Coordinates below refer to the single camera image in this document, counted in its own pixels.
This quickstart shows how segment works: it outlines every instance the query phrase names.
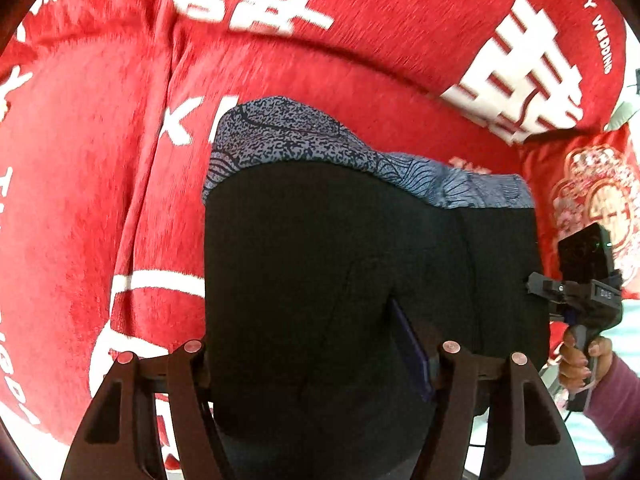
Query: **red pillow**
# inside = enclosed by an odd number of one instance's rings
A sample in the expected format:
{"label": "red pillow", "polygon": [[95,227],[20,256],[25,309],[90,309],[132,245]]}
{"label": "red pillow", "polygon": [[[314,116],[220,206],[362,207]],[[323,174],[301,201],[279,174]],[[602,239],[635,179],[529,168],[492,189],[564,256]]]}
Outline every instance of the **red pillow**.
{"label": "red pillow", "polygon": [[556,360],[560,355],[560,345],[564,341],[564,332],[566,332],[568,325],[561,321],[554,321],[549,325],[551,333],[549,338],[549,359]]}
{"label": "red pillow", "polygon": [[560,277],[558,240],[599,222],[611,233],[625,298],[640,297],[640,170],[628,124],[615,132],[527,141],[520,152],[545,272]]}

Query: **fingers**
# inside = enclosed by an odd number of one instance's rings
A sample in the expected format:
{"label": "fingers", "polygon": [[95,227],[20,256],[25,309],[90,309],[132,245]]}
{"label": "fingers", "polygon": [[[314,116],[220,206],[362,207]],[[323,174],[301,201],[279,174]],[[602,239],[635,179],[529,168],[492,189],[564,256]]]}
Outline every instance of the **fingers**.
{"label": "fingers", "polygon": [[566,331],[564,332],[564,344],[567,346],[571,346],[574,347],[575,346],[575,337],[574,334],[571,332],[571,328],[567,328]]}
{"label": "fingers", "polygon": [[611,339],[606,337],[597,337],[589,345],[589,355],[592,357],[607,356],[613,352],[613,344]]}
{"label": "fingers", "polygon": [[562,386],[569,390],[570,394],[576,394],[584,388],[584,381],[582,379],[567,379],[560,375],[558,380]]}
{"label": "fingers", "polygon": [[560,355],[562,356],[562,360],[570,366],[583,367],[589,364],[588,359],[582,352],[566,344],[560,347]]}
{"label": "fingers", "polygon": [[561,375],[569,379],[586,379],[591,375],[591,371],[586,366],[573,366],[565,361],[559,364]]}

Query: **red fleece fabric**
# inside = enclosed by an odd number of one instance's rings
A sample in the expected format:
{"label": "red fleece fabric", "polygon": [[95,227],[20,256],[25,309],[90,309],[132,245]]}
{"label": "red fleece fabric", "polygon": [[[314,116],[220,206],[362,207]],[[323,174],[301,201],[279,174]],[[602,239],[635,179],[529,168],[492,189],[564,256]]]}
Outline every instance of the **red fleece fabric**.
{"label": "red fleece fabric", "polygon": [[523,173],[511,133],[600,130],[624,48],[610,0],[38,0],[0,57],[0,401],[69,444],[117,352],[204,334],[200,191],[237,102]]}
{"label": "red fleece fabric", "polygon": [[615,132],[528,140],[520,151],[547,275],[561,277],[558,240],[598,222],[611,234],[624,297],[640,297],[640,170],[628,124]]}

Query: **gray patterned fabric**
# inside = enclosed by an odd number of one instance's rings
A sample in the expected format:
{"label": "gray patterned fabric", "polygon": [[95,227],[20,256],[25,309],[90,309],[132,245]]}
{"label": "gray patterned fabric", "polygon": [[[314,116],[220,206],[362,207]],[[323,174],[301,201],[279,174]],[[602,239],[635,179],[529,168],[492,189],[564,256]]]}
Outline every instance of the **gray patterned fabric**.
{"label": "gray patterned fabric", "polygon": [[334,118],[285,97],[238,105],[220,120],[202,192],[245,168],[304,160],[328,162],[370,173],[442,208],[533,207],[517,175],[484,175],[405,153],[371,149]]}

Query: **black leggings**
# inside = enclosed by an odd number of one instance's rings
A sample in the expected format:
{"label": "black leggings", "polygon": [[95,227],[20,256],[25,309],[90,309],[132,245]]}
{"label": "black leggings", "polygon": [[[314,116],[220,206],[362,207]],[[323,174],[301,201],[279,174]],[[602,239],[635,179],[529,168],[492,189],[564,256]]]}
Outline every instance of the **black leggings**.
{"label": "black leggings", "polygon": [[390,335],[390,294],[444,340],[538,368],[546,302],[531,209],[442,209],[322,162],[242,170],[206,205],[207,347],[239,480],[372,480],[414,455],[433,406]]}

